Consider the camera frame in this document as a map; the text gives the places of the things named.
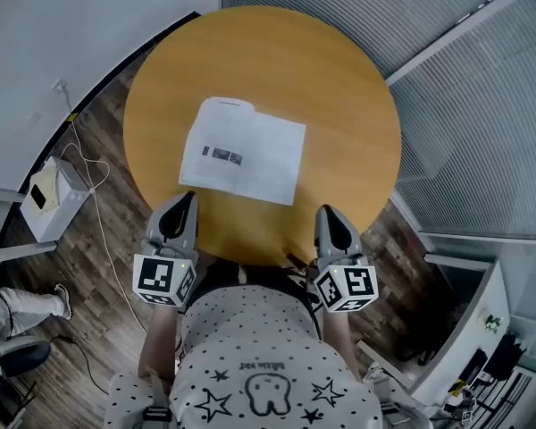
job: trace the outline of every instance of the wooden floor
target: wooden floor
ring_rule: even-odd
[[[130,303],[147,325],[151,308],[131,294],[130,281],[133,254],[139,250],[150,210],[130,176],[122,140],[125,101],[143,58],[113,80],[80,114],[76,124],[85,156],[104,158],[111,165],[111,175],[97,196],[105,235]],[[52,154],[60,155],[72,141],[67,130]],[[69,148],[65,157],[86,179],[77,152]],[[103,167],[90,171],[94,182],[103,178]],[[420,320],[452,308],[452,297],[444,279],[424,263],[418,239],[391,204],[363,238],[377,267],[381,297],[351,316],[354,341],[363,338],[380,349],[397,352],[416,334],[414,326]],[[4,246],[32,241],[21,216],[16,215]],[[0,266],[0,286],[49,292],[56,282],[65,284],[71,293],[73,318],[67,322],[50,317],[34,333],[45,339],[57,334],[73,337],[88,355],[93,376],[107,389],[116,371],[136,369],[144,333],[131,316],[106,258],[93,199],[81,208],[55,252]],[[359,359],[365,369],[366,359]],[[28,406],[24,427],[102,424],[106,396],[89,380],[84,358],[76,347],[55,341],[46,364],[15,383],[23,389],[33,382],[38,382],[37,397]]]

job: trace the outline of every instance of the person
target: person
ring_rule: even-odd
[[[43,295],[0,288],[0,344],[50,315],[71,319],[70,293],[62,284],[55,285],[54,294]]]
[[[138,376],[111,381],[105,427],[142,427],[154,390],[141,379],[150,375],[172,390],[171,427],[381,427],[379,401],[361,383],[347,314],[324,312],[320,332],[306,294],[286,269],[216,259],[186,305],[177,373],[180,314],[155,306]]]

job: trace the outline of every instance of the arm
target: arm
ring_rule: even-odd
[[[323,310],[323,341],[338,351],[352,374],[358,381],[361,381],[354,345],[349,338],[347,313],[330,313]]]
[[[139,358],[138,376],[146,379],[151,373],[156,374],[163,380],[167,393],[171,390],[175,378],[176,333],[177,308],[155,306]]]

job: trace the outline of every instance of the sneaker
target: sneaker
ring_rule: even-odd
[[[63,313],[60,315],[67,320],[71,319],[70,292],[59,282],[54,287],[55,294],[63,301]]]

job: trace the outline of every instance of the round wooden table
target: round wooden table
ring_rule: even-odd
[[[293,206],[178,184],[188,131],[208,97],[306,125]],[[349,38],[310,16],[243,6],[199,17],[164,39],[133,81],[124,117],[127,161],[156,209],[190,189],[200,202],[197,246],[241,264],[315,257],[314,220],[337,207],[361,231],[387,202],[401,158],[385,81]]]

